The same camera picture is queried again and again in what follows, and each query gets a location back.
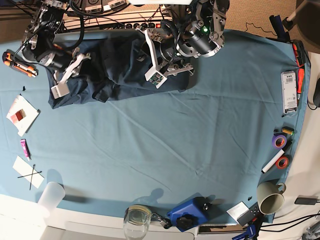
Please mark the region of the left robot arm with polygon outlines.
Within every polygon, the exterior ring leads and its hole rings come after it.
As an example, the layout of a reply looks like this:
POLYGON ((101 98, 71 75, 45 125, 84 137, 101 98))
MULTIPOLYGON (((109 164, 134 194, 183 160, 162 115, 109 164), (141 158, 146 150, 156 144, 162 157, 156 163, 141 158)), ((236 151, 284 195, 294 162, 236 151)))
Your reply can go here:
POLYGON ((214 56, 225 45, 228 0, 191 0, 188 5, 161 4, 160 29, 137 26, 151 57, 147 81, 154 84, 179 73, 193 73, 188 58, 214 56))

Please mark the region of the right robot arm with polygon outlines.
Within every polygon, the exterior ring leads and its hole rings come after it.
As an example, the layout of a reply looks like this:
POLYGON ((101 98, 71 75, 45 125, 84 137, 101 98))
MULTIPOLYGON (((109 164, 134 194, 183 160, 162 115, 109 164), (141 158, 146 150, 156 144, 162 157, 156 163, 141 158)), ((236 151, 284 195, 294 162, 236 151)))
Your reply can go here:
POLYGON ((41 65, 47 72, 49 85, 66 84, 71 79, 99 83, 104 73, 94 53, 81 53, 79 47, 85 35, 85 14, 80 12, 72 0, 41 0, 33 15, 33 22, 27 27, 21 44, 22 58, 32 64, 41 65), (70 46, 55 43, 56 33, 63 24, 68 8, 76 10, 71 14, 80 21, 78 40, 70 46))

